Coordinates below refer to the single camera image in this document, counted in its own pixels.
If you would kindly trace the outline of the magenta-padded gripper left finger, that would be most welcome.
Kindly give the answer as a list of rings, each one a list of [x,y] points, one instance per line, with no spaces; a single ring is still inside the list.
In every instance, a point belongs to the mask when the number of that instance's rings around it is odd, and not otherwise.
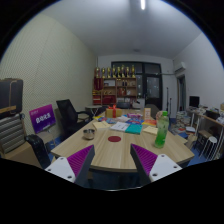
[[[87,181],[87,174],[94,156],[94,146],[90,145],[68,158],[59,157],[46,168],[46,171],[69,182],[83,186]]]

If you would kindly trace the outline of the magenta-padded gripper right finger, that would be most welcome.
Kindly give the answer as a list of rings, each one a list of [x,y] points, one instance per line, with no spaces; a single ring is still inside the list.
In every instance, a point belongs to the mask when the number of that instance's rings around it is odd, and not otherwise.
[[[130,146],[130,154],[143,186],[181,170],[181,167],[166,154],[156,155],[135,144]]]

